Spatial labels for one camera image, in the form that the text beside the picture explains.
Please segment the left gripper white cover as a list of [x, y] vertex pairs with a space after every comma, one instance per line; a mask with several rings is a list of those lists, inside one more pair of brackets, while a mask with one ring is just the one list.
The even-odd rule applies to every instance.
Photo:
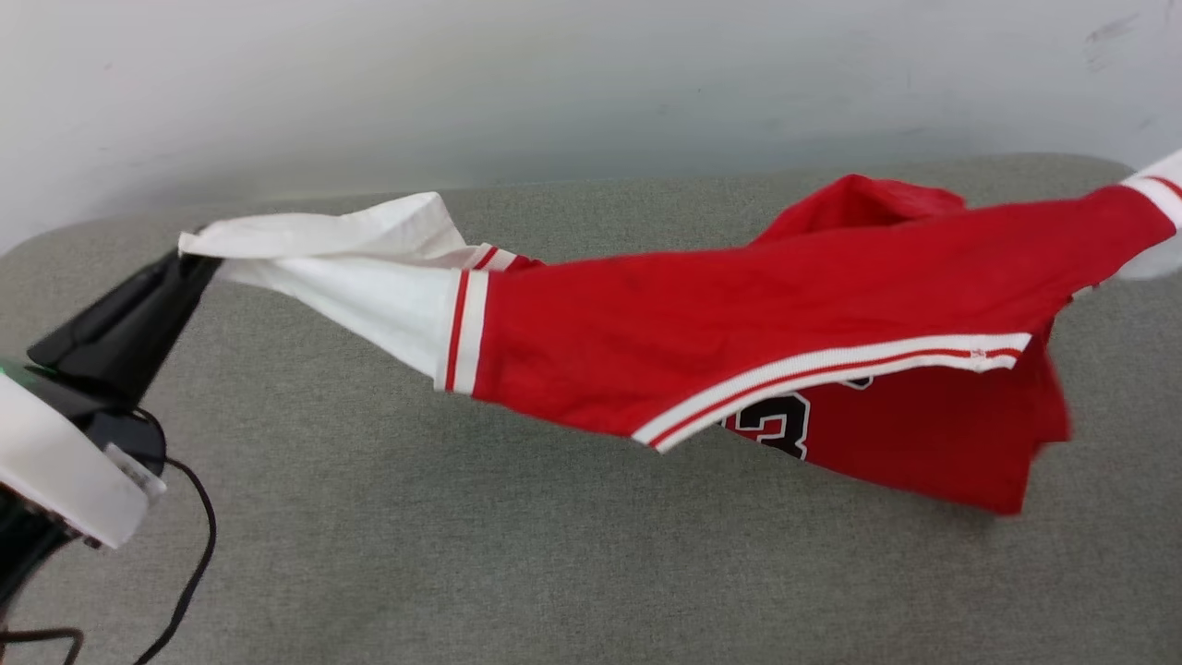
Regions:
[[161, 257], [31, 345], [45, 369], [4, 361], [4, 609], [71, 540], [126, 545], [164, 495], [163, 429], [137, 404], [221, 265]]

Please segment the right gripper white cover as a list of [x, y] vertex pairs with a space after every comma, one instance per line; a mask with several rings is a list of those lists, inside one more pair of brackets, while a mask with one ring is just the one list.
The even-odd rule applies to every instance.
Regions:
[[1181, 270], [1182, 237], [1171, 236], [1163, 243], [1141, 252], [1123, 266], [1116, 278], [1121, 281], [1156, 281]]

